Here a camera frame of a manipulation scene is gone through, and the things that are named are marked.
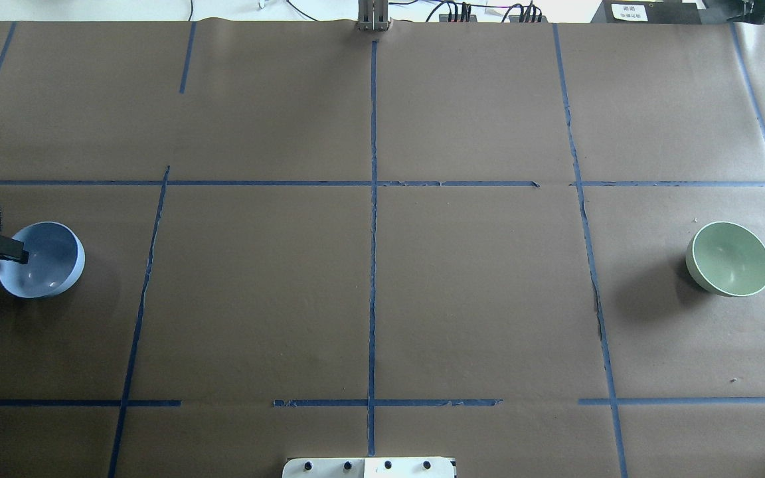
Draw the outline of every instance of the bowl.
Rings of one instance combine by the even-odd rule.
[[[747,297],[765,288],[765,245],[739,224],[702,227],[687,248],[687,268],[701,287],[725,297]]]
[[[84,248],[69,227],[39,222],[13,235],[28,251],[28,264],[0,260],[0,282],[23,299],[54,297],[76,283],[84,270]]]

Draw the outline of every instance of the metal bracket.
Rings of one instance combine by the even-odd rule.
[[[456,478],[455,463],[445,457],[292,459],[282,478]]]
[[[389,25],[388,0],[359,0],[359,20],[356,25],[359,30],[386,31]]]

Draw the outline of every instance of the green bowl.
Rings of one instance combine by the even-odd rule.
[[[732,222],[711,222],[687,248],[687,268],[701,287],[725,297],[746,297],[765,288],[765,246]]]

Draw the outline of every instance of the bowl rim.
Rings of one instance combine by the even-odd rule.
[[[69,274],[67,274],[67,279],[69,279],[70,276],[72,276],[73,272],[75,272],[75,270],[78,269],[78,257],[79,257],[79,254],[84,254],[84,253],[81,252],[81,251],[83,251],[83,246],[82,246],[81,241],[78,239],[78,236],[76,235],[76,233],[72,229],[70,229],[70,227],[67,227],[66,224],[61,224],[58,221],[40,221],[40,222],[28,224],[28,226],[23,227],[22,229],[16,231],[16,233],[14,233],[12,237],[14,239],[16,239],[16,237],[19,234],[21,234],[22,232],[24,232],[26,230],[29,230],[32,227],[40,226],[41,224],[54,224],[55,226],[60,226],[63,229],[65,229],[67,232],[69,232],[70,236],[74,240],[75,246],[76,246],[76,259],[75,259],[75,261],[72,264],[72,268],[70,269]],[[60,289],[62,287],[62,285],[64,285],[64,283],[66,283],[66,279],[64,281],[62,281],[61,284],[59,284],[58,287],[56,287],[53,290],[57,291],[58,289]],[[8,285],[5,285],[4,281],[2,280],[2,269],[1,268],[0,268],[0,284],[2,285],[2,287],[4,287],[4,289],[6,291],[11,293],[13,296],[19,297],[19,299],[40,299],[41,297],[51,297],[48,293],[42,293],[42,294],[39,294],[39,295],[34,295],[34,294],[24,294],[24,293],[21,293],[21,291],[11,290],[11,287],[8,287]]]
[[[731,226],[737,226],[741,230],[746,231],[747,233],[752,235],[752,237],[755,238],[755,240],[763,248],[763,252],[765,253],[765,244],[763,243],[763,241],[761,241],[760,237],[757,237],[757,235],[755,233],[753,233],[752,230],[750,230],[749,228],[747,228],[745,226],[742,226],[741,224],[737,224],[735,222],[731,222],[731,221],[713,221],[711,223],[708,223],[708,224],[705,224],[704,226],[702,226],[701,229],[699,229],[698,232],[695,233],[695,236],[693,236],[691,251],[692,251],[693,264],[695,265],[695,269],[698,270],[699,275],[701,275],[701,277],[704,278],[705,282],[707,282],[707,284],[710,285],[710,287],[713,287],[715,290],[720,291],[721,293],[723,293],[725,295],[728,295],[728,296],[731,296],[731,297],[749,297],[749,296],[752,296],[752,295],[754,295],[756,293],[761,293],[761,291],[763,289],[765,289],[765,282],[763,282],[763,286],[762,287],[758,288],[756,291],[753,291],[752,293],[732,293],[731,291],[727,291],[727,290],[724,290],[724,289],[722,289],[720,287],[717,287],[717,285],[714,284],[713,281],[711,281],[707,276],[705,276],[704,271],[701,270],[701,267],[699,267],[699,263],[695,259],[695,244],[698,243],[698,238],[699,238],[699,236],[701,235],[701,233],[705,229],[707,229],[710,226],[716,226],[716,224],[731,224]]]

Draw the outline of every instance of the label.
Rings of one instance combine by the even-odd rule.
[[[613,18],[623,21],[647,21],[645,5],[622,5],[613,3]]]

